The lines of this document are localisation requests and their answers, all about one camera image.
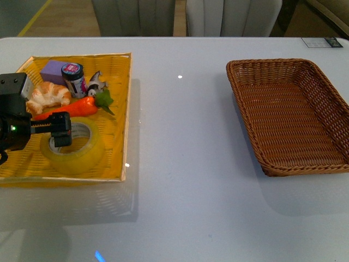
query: small jar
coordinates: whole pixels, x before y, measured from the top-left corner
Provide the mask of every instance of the small jar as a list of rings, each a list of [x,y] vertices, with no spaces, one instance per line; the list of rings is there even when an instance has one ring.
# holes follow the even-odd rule
[[[83,66],[81,64],[68,63],[62,67],[61,71],[71,96],[75,98],[84,97],[87,86],[83,75]]]

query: jar lid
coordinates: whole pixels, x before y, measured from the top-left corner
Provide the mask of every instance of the jar lid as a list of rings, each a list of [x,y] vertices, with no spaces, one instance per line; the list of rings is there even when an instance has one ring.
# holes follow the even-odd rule
[[[77,63],[67,63],[62,66],[62,76],[71,81],[82,78],[83,66]]]

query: toy penguin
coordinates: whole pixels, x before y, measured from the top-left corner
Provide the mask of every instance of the toy penguin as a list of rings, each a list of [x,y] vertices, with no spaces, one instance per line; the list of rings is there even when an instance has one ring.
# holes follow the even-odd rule
[[[101,82],[99,76],[102,75],[101,71],[97,71],[91,77],[87,86],[87,95],[89,97],[94,97],[97,93],[103,92],[105,87],[108,87],[107,82]]]

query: wicker basket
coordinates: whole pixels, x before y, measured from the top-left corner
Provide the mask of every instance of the wicker basket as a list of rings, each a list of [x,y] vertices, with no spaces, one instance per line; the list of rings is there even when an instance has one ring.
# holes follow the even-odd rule
[[[41,154],[42,135],[34,134],[24,150],[8,152],[9,159],[0,166],[0,186],[52,187],[123,181],[128,133],[131,54],[31,57],[17,72],[27,73],[36,85],[43,81],[40,71],[51,59],[82,64],[86,81],[100,70],[103,73],[100,80],[108,82],[111,97],[114,99],[110,109],[115,116],[100,109],[95,115],[88,117],[95,121],[104,141],[103,159],[87,173],[62,176]]]
[[[226,70],[266,175],[349,171],[349,107],[316,64],[241,60]]]

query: yellow tray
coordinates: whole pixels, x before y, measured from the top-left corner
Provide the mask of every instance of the yellow tray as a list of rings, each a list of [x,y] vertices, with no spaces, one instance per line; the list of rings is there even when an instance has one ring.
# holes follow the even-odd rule
[[[41,154],[42,135],[33,134],[24,150],[8,151],[7,162],[0,166],[0,186],[75,186],[125,180],[131,54],[31,57],[17,72],[27,73],[34,85],[37,85],[43,81],[40,71],[51,59],[83,65],[87,82],[100,70],[103,73],[100,80],[108,82],[111,97],[114,99],[110,109],[115,116],[99,109],[95,115],[88,117],[95,121],[104,141],[103,159],[87,173],[63,176],[53,169]]]

